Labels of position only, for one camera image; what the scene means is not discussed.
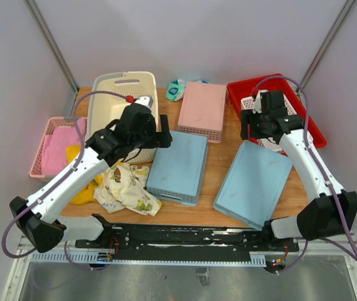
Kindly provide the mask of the white perforated basket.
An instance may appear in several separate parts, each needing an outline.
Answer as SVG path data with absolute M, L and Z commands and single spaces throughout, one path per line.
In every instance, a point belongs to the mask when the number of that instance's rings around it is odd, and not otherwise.
M 241 99 L 241 132 L 243 140 L 284 154 L 279 146 L 283 134 L 303 128 L 304 121 L 280 90 L 258 91 Z

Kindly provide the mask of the blue perforated basket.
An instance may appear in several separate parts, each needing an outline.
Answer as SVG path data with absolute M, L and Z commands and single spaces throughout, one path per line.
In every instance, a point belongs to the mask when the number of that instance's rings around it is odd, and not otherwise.
M 213 207 L 260 231 L 271 219 L 291 169 L 288 157 L 246 140 L 235 155 Z
M 171 146 L 156 151 L 147 191 L 158 199 L 196 206 L 208 155 L 208 138 L 173 130 L 170 134 Z

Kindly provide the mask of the pink perforated basket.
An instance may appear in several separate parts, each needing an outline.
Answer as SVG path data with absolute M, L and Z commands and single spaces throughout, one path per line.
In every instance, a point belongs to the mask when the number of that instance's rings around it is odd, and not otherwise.
M 177 130 L 204 135 L 209 142 L 223 139 L 226 86 L 211 83 L 187 83 Z

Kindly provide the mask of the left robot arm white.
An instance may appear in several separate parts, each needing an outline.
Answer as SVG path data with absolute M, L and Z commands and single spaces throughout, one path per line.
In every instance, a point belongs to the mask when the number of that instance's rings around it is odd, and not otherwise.
M 119 119 L 93 133 L 78 157 L 38 192 L 27 199 L 15 197 L 9 204 L 13 223 L 40 253 L 64 241 L 87 240 L 105 248 L 112 240 L 108 222 L 98 214 L 63 218 L 60 213 L 91 180 L 125 159 L 135 149 L 168 148 L 173 138 L 168 116 L 160 116 L 161 131 L 147 105 L 136 101 L 125 107 Z

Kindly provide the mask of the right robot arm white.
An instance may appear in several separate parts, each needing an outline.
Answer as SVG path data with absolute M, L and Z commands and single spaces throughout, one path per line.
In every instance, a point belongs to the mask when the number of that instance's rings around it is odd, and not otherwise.
M 308 205 L 297 215 L 266 222 L 263 246 L 275 251 L 285 238 L 308 241 L 350 232 L 357 213 L 357 193 L 347 192 L 325 165 L 304 119 L 289 114 L 280 90 L 254 90 L 252 107 L 241 111 L 242 139 L 272 139 L 295 167 Z

